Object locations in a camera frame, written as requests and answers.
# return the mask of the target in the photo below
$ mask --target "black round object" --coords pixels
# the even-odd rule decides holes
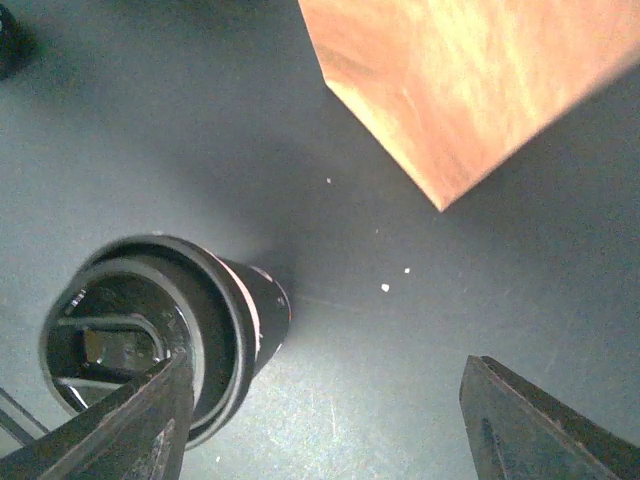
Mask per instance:
[[[40,358],[56,398],[79,412],[187,352],[192,448],[235,414],[289,321],[287,297],[265,272],[177,238],[136,237],[80,269],[47,318]]]
[[[18,27],[15,18],[0,4],[0,80],[9,76],[16,65]]]

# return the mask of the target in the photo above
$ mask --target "dark gray surface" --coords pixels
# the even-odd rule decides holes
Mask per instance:
[[[640,443],[638,69],[441,215],[324,88],[293,0],[5,3],[41,49],[0,86],[0,381],[47,427],[48,307],[104,243],[163,231],[294,302],[185,479],[474,478],[468,354]]]

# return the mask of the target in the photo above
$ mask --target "dark metal piece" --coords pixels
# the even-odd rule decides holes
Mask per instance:
[[[193,409],[178,353],[62,427],[0,460],[0,478],[177,479]]]
[[[0,458],[47,433],[44,425],[0,388]]]
[[[492,358],[468,358],[460,405],[480,480],[640,478],[640,449]]]

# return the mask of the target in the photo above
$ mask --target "orange wooden block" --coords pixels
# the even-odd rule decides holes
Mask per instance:
[[[638,0],[299,0],[327,86],[444,210],[640,58]]]

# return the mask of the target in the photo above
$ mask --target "black cylindrical object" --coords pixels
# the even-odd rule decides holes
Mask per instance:
[[[290,315],[286,294],[260,269],[173,237],[129,238],[92,256],[56,302],[41,364],[54,395],[78,412],[187,352],[192,448],[238,410],[280,348]]]

